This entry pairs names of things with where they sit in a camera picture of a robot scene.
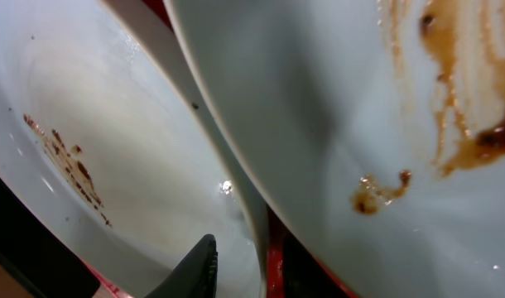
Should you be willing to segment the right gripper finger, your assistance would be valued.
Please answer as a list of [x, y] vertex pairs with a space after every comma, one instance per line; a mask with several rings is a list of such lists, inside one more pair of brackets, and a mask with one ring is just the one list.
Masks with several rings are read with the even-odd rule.
[[205, 234], [146, 298], [215, 298], [217, 276], [216, 239]]

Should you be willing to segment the white plate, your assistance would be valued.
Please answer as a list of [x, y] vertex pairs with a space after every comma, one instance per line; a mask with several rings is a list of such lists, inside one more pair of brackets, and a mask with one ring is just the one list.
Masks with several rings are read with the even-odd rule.
[[207, 234], [217, 296], [267, 293], [265, 204], [141, 1], [0, 1], [0, 176], [132, 296]]
[[253, 184], [360, 297], [505, 297], [505, 1], [169, 1]]

